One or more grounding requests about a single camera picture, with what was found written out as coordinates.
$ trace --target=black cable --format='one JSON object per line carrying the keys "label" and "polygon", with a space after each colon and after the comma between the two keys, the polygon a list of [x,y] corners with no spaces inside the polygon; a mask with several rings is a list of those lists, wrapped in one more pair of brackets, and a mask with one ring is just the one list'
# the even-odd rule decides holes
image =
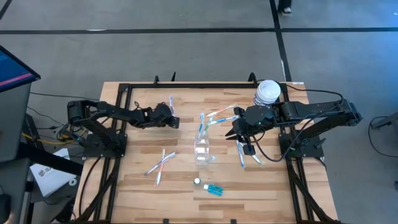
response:
{"label": "black cable", "polygon": [[92,99],[92,98],[87,98],[87,97],[82,97],[82,96],[54,95],[54,94],[34,93],[34,92],[31,92],[31,94],[41,95],[41,96],[53,96],[53,97],[76,98],[76,99],[84,99],[84,100],[95,100],[95,101],[99,101],[99,99]]}
{"label": "black cable", "polygon": [[51,119],[52,121],[54,121],[54,122],[56,122],[56,123],[58,123],[58,124],[61,124],[61,125],[63,125],[63,123],[61,123],[61,122],[59,122],[59,121],[56,121],[56,120],[54,120],[53,118],[51,118],[51,117],[50,117],[50,116],[48,116],[48,115],[44,115],[44,114],[41,114],[41,113],[37,112],[37,110],[35,110],[35,109],[31,108],[30,106],[28,106],[28,108],[29,108],[29,109],[31,109],[32,111],[34,111],[35,113],[37,113],[37,114],[38,114],[38,115],[40,115],[40,116],[46,117],[46,118],[48,118],[48,119]]}
{"label": "black cable", "polygon": [[95,165],[98,163],[98,161],[100,161],[100,159],[101,159],[101,158],[99,157],[97,160],[95,160],[94,164],[91,166],[90,170],[89,170],[88,173],[87,173],[86,179],[85,179],[85,181],[84,181],[84,183],[83,183],[83,187],[81,188],[81,192],[80,192],[80,201],[79,201],[79,216],[81,216],[81,204],[82,204],[82,201],[83,201],[83,193],[85,192],[87,180],[88,180],[88,178],[89,178],[91,172],[93,171]]}
{"label": "black cable", "polygon": [[53,138],[53,137],[51,137],[51,136],[46,136],[46,135],[44,135],[44,134],[40,134],[39,136],[40,136],[40,137],[49,138],[49,139],[58,140],[58,139],[56,139],[56,138]]}
{"label": "black cable", "polygon": [[341,98],[340,104],[343,104],[343,102],[344,102],[344,97],[343,97],[343,95],[342,95],[341,93],[337,93],[337,92],[335,92],[335,91],[311,90],[311,89],[304,89],[304,90],[301,90],[301,89],[296,88],[296,87],[293,87],[293,86],[291,86],[291,85],[288,85],[288,84],[286,84],[286,85],[287,85],[288,87],[294,89],[294,90],[297,90],[297,91],[313,91],[313,92],[317,92],[317,93],[330,93],[330,94],[338,95],[338,96],[340,96],[340,98]]}
{"label": "black cable", "polygon": [[115,113],[114,115],[108,116],[107,118],[105,118],[105,120],[103,120],[103,121],[101,122],[101,124],[104,124],[107,120],[109,120],[110,118],[115,117],[116,115],[118,115],[118,114],[120,114],[120,113],[122,113],[122,112],[118,112],[118,113]]}
{"label": "black cable", "polygon": [[57,128],[60,128],[60,127],[62,127],[63,125],[60,125],[60,126],[51,126],[51,127],[47,127],[47,128],[36,128],[37,130],[46,130],[46,129],[49,129],[49,130],[55,130],[55,129],[57,129]]}
{"label": "black cable", "polygon": [[322,165],[325,167],[325,170],[328,170],[328,168],[326,167],[325,162],[323,162],[320,157],[315,157],[315,159],[318,160],[320,163],[322,163]]}
{"label": "black cable", "polygon": [[46,202],[45,200],[43,200],[44,203],[46,203],[47,205],[58,205],[58,203],[60,203],[62,200],[59,200],[58,202],[54,202],[54,203],[50,203],[50,202]]}
{"label": "black cable", "polygon": [[373,144],[373,142],[372,142],[372,138],[371,138],[371,125],[372,125],[373,121],[374,121],[375,119],[386,118],[386,117],[387,117],[387,116],[378,116],[378,117],[373,118],[373,119],[371,120],[371,122],[369,122],[369,126],[368,126],[368,137],[369,137],[369,142],[371,143],[373,149],[374,149],[377,153],[379,153],[380,155],[387,156],[387,157],[398,158],[398,156],[387,155],[387,154],[384,154],[384,153],[378,151],[378,150],[376,149],[376,147],[374,147],[374,144]]}
{"label": "black cable", "polygon": [[262,131],[261,137],[260,137],[257,141],[260,141],[260,140],[262,139],[262,137],[264,137],[265,134],[266,134],[266,131],[263,130],[263,131]]}
{"label": "black cable", "polygon": [[83,129],[83,127],[79,127],[77,130],[75,130],[75,128],[76,128],[75,126],[72,126],[72,128],[71,128],[72,129],[72,134],[75,133],[75,132],[81,131]]}
{"label": "black cable", "polygon": [[333,106],[332,108],[328,109],[327,111],[324,111],[324,112],[322,112],[322,113],[318,113],[318,115],[316,115],[315,117],[309,119],[309,120],[304,124],[304,126],[300,129],[300,131],[298,132],[298,134],[296,134],[296,137],[293,139],[293,141],[290,143],[290,145],[287,147],[286,151],[283,153],[283,155],[282,155],[279,159],[271,159],[270,157],[268,157],[268,156],[264,153],[264,151],[261,149],[260,144],[258,143],[256,137],[253,136],[253,138],[254,138],[254,140],[255,140],[255,142],[256,142],[257,147],[260,149],[262,155],[263,155],[266,159],[268,159],[269,161],[272,161],[272,162],[280,162],[280,161],[287,155],[287,153],[292,149],[292,146],[294,145],[294,143],[297,141],[297,139],[299,138],[299,136],[303,133],[304,128],[307,127],[307,125],[308,125],[311,121],[313,121],[313,120],[316,119],[316,118],[321,117],[322,115],[324,115],[325,113],[327,113],[327,112],[329,112],[329,111],[335,109],[336,107],[337,107],[337,106]]}

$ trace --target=black floor line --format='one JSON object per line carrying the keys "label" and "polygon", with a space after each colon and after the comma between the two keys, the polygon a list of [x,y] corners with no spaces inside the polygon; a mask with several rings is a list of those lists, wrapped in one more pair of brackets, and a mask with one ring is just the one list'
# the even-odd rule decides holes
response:
{"label": "black floor line", "polygon": [[398,32],[398,27],[282,28],[283,32]]}
{"label": "black floor line", "polygon": [[215,27],[175,29],[104,29],[104,30],[0,30],[0,34],[197,34],[197,33],[275,32],[274,28]]}
{"label": "black floor line", "polygon": [[3,5],[1,11],[0,11],[0,20],[1,18],[4,16],[4,14],[6,13],[8,7],[10,6],[12,0],[7,0],[7,2]]}
{"label": "black floor line", "polygon": [[283,66],[285,81],[291,82],[292,76],[290,74],[289,63],[287,62],[284,38],[281,33],[281,28],[280,28],[280,24],[279,24],[279,15],[276,10],[275,1],[269,0],[269,4],[271,6],[272,18],[274,20],[275,34],[276,34],[276,39],[278,41],[279,55],[280,55],[280,59],[283,62],[282,66]]}

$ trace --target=black metal frame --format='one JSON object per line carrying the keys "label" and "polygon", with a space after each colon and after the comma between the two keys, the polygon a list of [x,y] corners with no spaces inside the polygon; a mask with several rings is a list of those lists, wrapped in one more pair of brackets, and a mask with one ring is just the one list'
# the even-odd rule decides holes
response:
{"label": "black metal frame", "polygon": [[[174,82],[174,81],[175,81],[175,73],[172,78],[172,82]],[[119,84],[118,95],[116,97],[116,106],[118,106],[118,107],[121,106],[122,95],[125,91],[127,91],[127,97],[126,97],[126,102],[125,102],[124,108],[128,109],[129,105],[130,105],[131,97],[132,97],[132,90],[134,88],[257,88],[257,86],[258,86],[257,78],[254,73],[250,74],[248,83],[159,83],[159,78],[158,78],[158,76],[156,76],[153,83],[136,83],[136,84],[122,83],[122,84]],[[288,101],[289,95],[287,93],[287,87],[284,84],[281,84],[281,87],[282,87],[282,92],[284,94],[284,99],[285,99],[285,101]],[[116,125],[117,125],[117,121],[115,119],[113,119],[111,127],[113,129],[116,129]],[[121,130],[120,130],[121,133],[124,134],[126,132],[126,126],[127,126],[127,122],[123,121]],[[286,133],[284,128],[281,128],[280,131],[281,131],[281,135]],[[110,158],[106,158],[104,161],[98,195],[93,199],[93,202],[91,203],[91,205],[94,205],[94,206],[91,207],[91,205],[90,205],[88,207],[88,209],[86,209],[86,211],[83,213],[83,215],[85,215],[86,217],[89,217],[94,212],[93,221],[75,221],[73,223],[75,223],[75,224],[79,224],[79,223],[111,223],[114,198],[116,195],[116,185],[117,185],[118,175],[119,175],[120,161],[121,161],[121,158],[115,159],[113,170],[109,176],[108,176],[108,171],[109,171]],[[311,197],[311,195],[308,191],[307,181],[305,179],[305,172],[304,172],[304,166],[302,163],[302,159],[297,159],[298,175],[294,171],[291,157],[287,156],[285,161],[286,161],[286,166],[287,166],[287,172],[289,174],[289,183],[290,183],[290,189],[292,192],[292,199],[293,199],[293,204],[294,204],[296,222],[297,223],[335,223],[334,220],[329,218],[322,211],[322,209],[317,205],[315,200]],[[305,208],[307,211],[308,220],[302,219],[296,186],[303,193],[303,196],[306,199],[305,200]],[[108,190],[109,187],[110,187],[110,194],[109,194],[108,206],[106,209],[106,218],[105,218],[105,220],[99,220],[100,213],[101,213],[102,197],[105,194],[105,192]],[[321,222],[314,221],[313,211],[318,216],[321,216]],[[169,220],[164,219],[163,223],[169,223]]]}

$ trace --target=toothbrush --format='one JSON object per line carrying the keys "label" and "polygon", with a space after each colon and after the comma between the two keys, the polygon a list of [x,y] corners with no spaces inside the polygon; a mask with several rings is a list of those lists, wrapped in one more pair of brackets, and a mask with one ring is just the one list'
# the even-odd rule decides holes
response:
{"label": "toothbrush", "polygon": [[236,147],[238,148],[239,157],[241,159],[241,167],[244,168],[243,152],[241,148],[241,143],[238,140],[236,140]]}
{"label": "toothbrush", "polygon": [[201,129],[203,128],[203,125],[205,123],[205,114],[201,113],[200,114],[200,127],[199,127],[199,136],[201,134]]}
{"label": "toothbrush", "polygon": [[256,156],[256,155],[252,155],[251,157],[253,157],[253,159],[260,165],[262,165],[262,161]]}
{"label": "toothbrush", "polygon": [[222,122],[229,121],[229,120],[235,120],[235,119],[238,119],[238,118],[239,118],[239,116],[232,116],[232,117],[229,117],[229,118],[221,118],[221,119],[218,119],[216,121],[209,122],[209,125],[218,124],[218,123],[222,123]]}
{"label": "toothbrush", "polygon": [[228,110],[228,109],[230,109],[230,108],[234,108],[235,106],[236,106],[236,104],[229,105],[229,106],[227,106],[227,107],[224,108],[224,109],[220,109],[220,110],[218,110],[218,111],[211,112],[210,114],[206,115],[206,117],[214,116],[214,115],[216,115],[216,114],[218,114],[218,113],[221,113],[221,112],[223,112],[223,111],[226,111],[226,110]]}
{"label": "toothbrush", "polygon": [[[164,159],[165,156],[166,156],[166,150],[163,149],[162,159]],[[162,177],[162,169],[163,169],[163,164],[160,165],[159,172],[157,173],[157,178],[156,178],[155,186],[159,186],[159,184],[160,184],[160,178]]]}
{"label": "toothbrush", "polygon": [[152,169],[148,170],[144,175],[147,176],[149,175],[152,171],[156,170],[156,168],[160,167],[163,163],[167,162],[169,159],[173,158],[175,156],[175,152],[171,153],[170,155],[166,156],[164,159],[162,159],[160,162],[158,162]]}
{"label": "toothbrush", "polygon": [[173,96],[169,96],[170,110],[172,111],[172,115],[174,116],[174,106],[173,106]]}

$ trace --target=yellow cable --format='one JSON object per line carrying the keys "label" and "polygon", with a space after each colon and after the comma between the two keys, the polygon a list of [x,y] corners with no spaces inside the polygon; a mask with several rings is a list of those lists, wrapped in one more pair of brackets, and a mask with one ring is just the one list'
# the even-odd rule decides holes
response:
{"label": "yellow cable", "polygon": [[[81,132],[81,133],[79,134],[79,136],[82,136],[84,133],[86,133],[86,131],[87,131],[87,129],[84,129],[83,132]],[[28,134],[25,134],[25,133],[22,133],[22,136],[24,136],[25,138],[33,139],[32,136],[30,136],[30,135],[28,135]],[[39,141],[39,142],[42,142],[42,143],[46,143],[46,144],[66,145],[66,144],[70,144],[70,143],[74,142],[75,140],[70,140],[70,141],[67,141],[67,142],[50,142],[50,141],[38,139],[38,141]]]}

